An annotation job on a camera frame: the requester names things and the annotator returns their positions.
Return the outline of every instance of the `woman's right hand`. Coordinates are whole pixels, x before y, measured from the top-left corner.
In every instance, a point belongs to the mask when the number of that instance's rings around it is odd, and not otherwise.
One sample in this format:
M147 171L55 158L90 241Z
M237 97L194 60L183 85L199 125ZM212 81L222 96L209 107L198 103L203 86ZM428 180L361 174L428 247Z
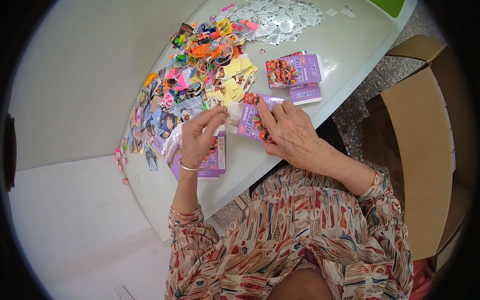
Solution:
M273 115L265 102L260 102L257 109L276 143L263 144L267 154L278 156L308 171L318 173L322 170L319 162L328 159L327 153L332 147L317 136L306 112L288 100L275 104Z

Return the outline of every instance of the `patterned blouse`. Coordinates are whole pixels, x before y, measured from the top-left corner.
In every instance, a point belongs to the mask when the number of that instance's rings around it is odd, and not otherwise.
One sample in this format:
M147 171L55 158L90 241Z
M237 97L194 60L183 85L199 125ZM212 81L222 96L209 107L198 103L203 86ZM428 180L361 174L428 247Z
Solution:
M265 299L308 257L334 299L408 298L408 231L389 180L376 172L357 198L334 187L343 188L284 167L255 189L223 238L203 222L200 207L191 214L171 210L165 298Z

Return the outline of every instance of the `cardboard box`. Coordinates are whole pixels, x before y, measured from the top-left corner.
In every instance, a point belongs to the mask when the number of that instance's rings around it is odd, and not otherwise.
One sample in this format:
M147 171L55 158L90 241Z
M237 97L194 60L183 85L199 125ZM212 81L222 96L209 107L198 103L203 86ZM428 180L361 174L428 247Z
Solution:
M476 165L473 110L444 41L417 35L386 55L425 64L366 103L363 157L388 167L418 260L448 244L468 208Z

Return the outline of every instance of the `white table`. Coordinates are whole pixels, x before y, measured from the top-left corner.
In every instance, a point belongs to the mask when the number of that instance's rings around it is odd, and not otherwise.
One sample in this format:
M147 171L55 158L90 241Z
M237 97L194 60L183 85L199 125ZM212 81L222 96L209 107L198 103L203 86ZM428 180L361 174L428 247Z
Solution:
M406 0L397 18L390 17L367 0L311 1L324 12L321 25L304 29L295 43L282 42L279 46L271 46L247 41L242 51L248 53L251 62L259 69L257 81L250 91L284 98L289 98L288 89L268 88L265 61L301 50L321 56L325 75L322 100L302 105L316 128L343 103L388 51L410 18L417 1ZM231 0L208 1L186 23L204 22L231 3ZM343 4L350 4L356 17L340 13ZM328 15L326 11L330 8L338 14L333 17ZM265 49L263 55L260 54L261 48ZM167 65L169 55L175 53L177 51L169 44L152 70ZM150 172L145 155L127 153L126 156L129 163L125 166L125 173L130 185L148 220L165 241L169 238L167 217L177 181L164 161L158 162L157 172ZM198 184L198 199L205 218L250 187L279 161L279 158L265 154L260 143L228 134L226 174L218 180L200 180Z

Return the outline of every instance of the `green object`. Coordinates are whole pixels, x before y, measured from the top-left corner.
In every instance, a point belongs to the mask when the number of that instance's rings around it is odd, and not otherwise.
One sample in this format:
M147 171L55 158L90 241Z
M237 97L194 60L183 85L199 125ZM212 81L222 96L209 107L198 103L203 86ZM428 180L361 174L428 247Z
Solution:
M370 0L392 17L398 17L405 0Z

